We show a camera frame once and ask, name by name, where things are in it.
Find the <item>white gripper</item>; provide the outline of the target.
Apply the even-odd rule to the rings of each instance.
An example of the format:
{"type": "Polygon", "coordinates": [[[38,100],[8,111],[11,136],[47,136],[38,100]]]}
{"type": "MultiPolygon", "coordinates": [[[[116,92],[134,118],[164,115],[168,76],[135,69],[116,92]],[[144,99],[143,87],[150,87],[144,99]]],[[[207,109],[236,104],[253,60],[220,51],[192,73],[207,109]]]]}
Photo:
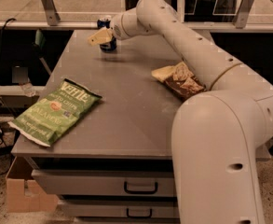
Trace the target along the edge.
{"type": "Polygon", "coordinates": [[[103,27],[88,37],[91,46],[108,43],[113,36],[119,40],[144,35],[145,28],[138,21],[136,9],[130,9],[115,15],[110,22],[110,28],[103,27]]]}

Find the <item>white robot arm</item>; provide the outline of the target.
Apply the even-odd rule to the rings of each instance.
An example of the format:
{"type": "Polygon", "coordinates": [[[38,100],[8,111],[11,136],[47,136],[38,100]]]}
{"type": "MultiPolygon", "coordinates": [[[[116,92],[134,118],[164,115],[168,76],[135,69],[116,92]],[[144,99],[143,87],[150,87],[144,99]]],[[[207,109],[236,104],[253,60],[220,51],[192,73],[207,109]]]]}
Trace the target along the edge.
{"type": "Polygon", "coordinates": [[[172,123],[181,224],[266,224],[255,157],[273,137],[273,86],[181,23],[164,0],[139,0],[88,42],[151,34],[161,35],[206,88],[172,123]]]}

